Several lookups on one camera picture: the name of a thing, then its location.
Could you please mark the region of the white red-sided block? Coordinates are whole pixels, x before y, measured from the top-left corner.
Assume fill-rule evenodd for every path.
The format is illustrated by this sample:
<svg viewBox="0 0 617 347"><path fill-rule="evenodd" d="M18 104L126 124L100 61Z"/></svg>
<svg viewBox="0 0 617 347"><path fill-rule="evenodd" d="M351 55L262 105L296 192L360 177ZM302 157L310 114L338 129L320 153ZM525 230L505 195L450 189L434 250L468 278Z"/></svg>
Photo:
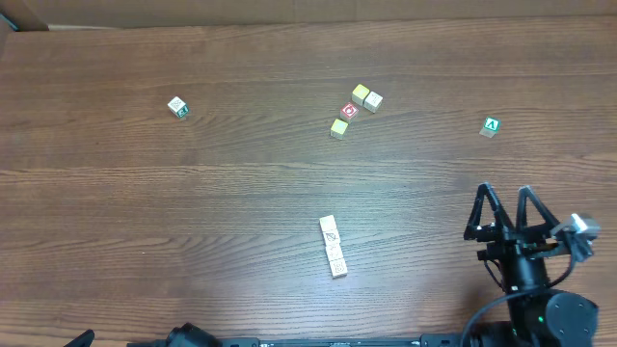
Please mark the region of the white red-sided block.
<svg viewBox="0 0 617 347"><path fill-rule="evenodd" d="M340 260L344 257L342 249L338 243L327 245L326 254L329 262Z"/></svg>

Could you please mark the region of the white outline block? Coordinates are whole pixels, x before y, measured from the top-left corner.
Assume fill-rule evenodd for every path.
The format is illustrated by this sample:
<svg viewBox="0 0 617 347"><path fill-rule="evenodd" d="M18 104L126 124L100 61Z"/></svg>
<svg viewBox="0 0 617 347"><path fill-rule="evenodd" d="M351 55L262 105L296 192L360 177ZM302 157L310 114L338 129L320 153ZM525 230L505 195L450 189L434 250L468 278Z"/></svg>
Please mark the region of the white outline block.
<svg viewBox="0 0 617 347"><path fill-rule="evenodd" d="M330 261L330 268L334 279L345 277L348 274L348 269L344 258Z"/></svg>

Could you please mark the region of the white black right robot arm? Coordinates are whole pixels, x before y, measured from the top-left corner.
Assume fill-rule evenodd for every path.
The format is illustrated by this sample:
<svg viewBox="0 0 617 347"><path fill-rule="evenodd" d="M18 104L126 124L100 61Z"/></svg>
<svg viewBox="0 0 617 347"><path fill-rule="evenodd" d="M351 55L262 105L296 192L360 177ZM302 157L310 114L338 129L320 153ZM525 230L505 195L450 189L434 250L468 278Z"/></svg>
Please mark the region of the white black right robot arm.
<svg viewBox="0 0 617 347"><path fill-rule="evenodd" d="M488 182L477 188L464 231L484 243L477 258L503 296L480 308L459 337L461 346L591 346L599 307L559 290L576 265L594 255L601 227L592 217L572 214L559 221L530 186L518 191L512 221Z"/></svg>

